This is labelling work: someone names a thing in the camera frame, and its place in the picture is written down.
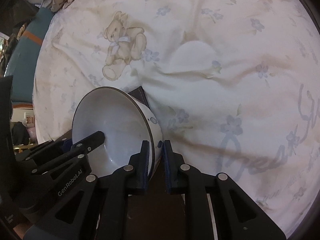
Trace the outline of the black leather mat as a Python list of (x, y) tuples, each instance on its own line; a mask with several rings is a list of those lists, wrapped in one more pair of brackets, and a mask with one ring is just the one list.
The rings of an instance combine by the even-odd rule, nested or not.
[(181, 196), (165, 189), (165, 172), (160, 160), (143, 196), (129, 198), (125, 239), (201, 239), (185, 220)]

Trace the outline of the teal sofa bed frame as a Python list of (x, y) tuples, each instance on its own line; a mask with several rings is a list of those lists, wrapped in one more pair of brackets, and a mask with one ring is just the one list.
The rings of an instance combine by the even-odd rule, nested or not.
[(40, 8), (19, 39), (4, 75), (12, 76), (11, 100), (15, 104), (32, 103), (37, 59), (54, 14)]

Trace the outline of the white floral bed sheet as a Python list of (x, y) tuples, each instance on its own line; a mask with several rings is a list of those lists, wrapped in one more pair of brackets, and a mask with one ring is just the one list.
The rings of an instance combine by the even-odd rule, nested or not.
[(163, 136), (287, 237), (319, 192), (319, 32), (299, 0), (75, 0), (35, 70), (39, 142), (100, 86), (142, 86)]

